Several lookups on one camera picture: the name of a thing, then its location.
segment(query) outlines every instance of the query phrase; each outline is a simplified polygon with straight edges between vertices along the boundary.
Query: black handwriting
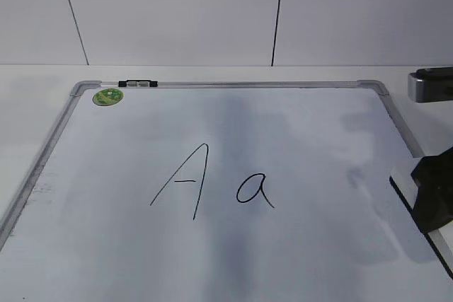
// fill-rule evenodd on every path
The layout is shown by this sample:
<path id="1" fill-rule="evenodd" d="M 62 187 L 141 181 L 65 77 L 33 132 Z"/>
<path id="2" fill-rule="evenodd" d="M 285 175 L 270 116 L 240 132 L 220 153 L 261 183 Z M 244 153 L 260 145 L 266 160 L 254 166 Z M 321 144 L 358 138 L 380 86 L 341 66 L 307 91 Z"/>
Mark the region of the black handwriting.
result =
<path id="1" fill-rule="evenodd" d="M 149 204 L 150 206 L 153 205 L 153 203 L 156 201 L 157 197 L 163 192 L 167 184 L 170 183 L 170 181 L 175 177 L 175 175 L 178 173 L 178 171 L 188 162 L 190 157 L 192 157 L 198 150 L 200 150 L 203 146 L 206 146 L 206 157 L 205 157 L 205 168 L 203 170 L 203 177 L 201 179 L 201 184 L 200 184 L 200 191 L 198 192 L 198 199 L 197 199 L 197 204 L 195 205 L 195 210 L 193 212 L 193 220 L 195 220 L 195 217 L 197 216 L 197 210 L 198 210 L 198 205 L 200 204 L 200 198 L 201 198 L 201 191 L 203 189 L 203 184 L 205 182 L 205 176 L 206 176 L 206 167 L 207 167 L 207 156 L 210 152 L 210 148 L 206 143 L 201 144 L 199 147 L 197 147 L 186 159 L 183 161 L 183 163 L 180 165 L 179 168 L 176 169 L 176 171 L 172 174 L 172 176 L 165 182 L 164 186 L 157 192 L 156 196 L 154 196 L 153 200 Z"/>
<path id="2" fill-rule="evenodd" d="M 258 191 L 255 192 L 255 194 L 250 197 L 249 199 L 246 199 L 245 201 L 241 201 L 241 199 L 239 199 L 239 193 L 241 192 L 241 189 L 242 187 L 244 186 L 244 184 L 247 183 L 248 180 L 250 180 L 251 178 L 255 177 L 255 176 L 263 176 L 263 178 L 261 179 L 261 182 L 260 182 L 260 187 L 258 188 Z M 252 176 L 249 176 L 246 180 L 244 180 L 241 184 L 241 186 L 239 187 L 238 189 L 238 192 L 236 193 L 236 199 L 239 203 L 248 203 L 250 202 L 252 199 L 254 199 L 256 197 L 256 195 L 261 192 L 261 194 L 263 195 L 264 199 L 266 200 L 266 202 L 272 207 L 272 208 L 275 208 L 272 203 L 269 202 L 269 199 L 266 197 L 266 194 L 264 193 L 264 189 L 263 189 L 263 183 L 264 183 L 264 180 L 266 179 L 266 175 L 264 173 L 255 173 L 253 174 Z"/>

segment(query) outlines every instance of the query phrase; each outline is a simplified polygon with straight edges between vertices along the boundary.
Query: white table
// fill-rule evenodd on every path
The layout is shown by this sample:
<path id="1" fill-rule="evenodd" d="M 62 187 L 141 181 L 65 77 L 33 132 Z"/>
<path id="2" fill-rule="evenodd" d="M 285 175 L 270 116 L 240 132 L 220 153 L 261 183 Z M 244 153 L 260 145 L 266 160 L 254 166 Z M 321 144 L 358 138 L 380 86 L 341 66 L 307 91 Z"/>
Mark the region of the white table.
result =
<path id="1" fill-rule="evenodd" d="M 412 102 L 407 75 L 421 66 L 0 66 L 0 216 L 21 186 L 73 85 L 117 81 L 382 81 L 426 154 L 453 144 L 453 102 Z"/>

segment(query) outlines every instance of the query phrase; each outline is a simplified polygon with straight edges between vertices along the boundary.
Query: round sticker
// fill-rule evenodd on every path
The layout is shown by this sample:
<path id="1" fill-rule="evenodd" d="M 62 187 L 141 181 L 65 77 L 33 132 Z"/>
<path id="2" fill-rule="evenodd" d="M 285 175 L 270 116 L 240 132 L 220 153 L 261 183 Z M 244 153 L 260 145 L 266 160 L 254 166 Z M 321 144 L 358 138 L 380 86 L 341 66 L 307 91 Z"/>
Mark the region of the round sticker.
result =
<path id="1" fill-rule="evenodd" d="M 107 88 L 97 92 L 97 94 L 93 96 L 93 103 L 99 106 L 114 105 L 122 100 L 122 97 L 122 91 L 117 88 Z"/>

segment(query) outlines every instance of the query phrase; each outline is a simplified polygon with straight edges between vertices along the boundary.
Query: whiteboard surface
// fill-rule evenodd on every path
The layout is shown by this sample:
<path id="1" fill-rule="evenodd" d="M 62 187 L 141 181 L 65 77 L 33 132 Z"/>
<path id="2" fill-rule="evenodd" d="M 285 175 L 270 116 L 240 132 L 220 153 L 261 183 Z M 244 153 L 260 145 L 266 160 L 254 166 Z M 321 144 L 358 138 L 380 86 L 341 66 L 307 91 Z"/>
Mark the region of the whiteboard surface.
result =
<path id="1" fill-rule="evenodd" d="M 374 91 L 96 91 L 0 252 L 2 301 L 451 301 L 389 184 L 411 155 Z M 206 147 L 171 176 L 202 144 L 193 220 Z M 274 209 L 236 199 L 255 173 Z"/>

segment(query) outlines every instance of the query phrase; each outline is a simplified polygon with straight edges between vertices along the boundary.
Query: white wall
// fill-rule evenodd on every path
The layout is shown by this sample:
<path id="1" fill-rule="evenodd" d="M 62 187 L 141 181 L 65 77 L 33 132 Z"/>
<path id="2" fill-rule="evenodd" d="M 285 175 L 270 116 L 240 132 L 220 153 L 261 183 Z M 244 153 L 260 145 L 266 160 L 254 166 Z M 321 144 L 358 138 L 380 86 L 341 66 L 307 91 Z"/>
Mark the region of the white wall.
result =
<path id="1" fill-rule="evenodd" d="M 278 0 L 71 2 L 90 64 L 270 64 Z"/>
<path id="2" fill-rule="evenodd" d="M 278 0 L 71 0 L 90 64 L 270 65 Z M 452 0 L 281 0 L 275 65 L 453 63 Z M 68 0 L 0 0 L 0 64 L 84 64 Z"/>
<path id="3" fill-rule="evenodd" d="M 453 63 L 453 0 L 281 0 L 275 65 Z"/>
<path id="4" fill-rule="evenodd" d="M 0 0 L 0 64 L 85 64 L 67 0 Z"/>

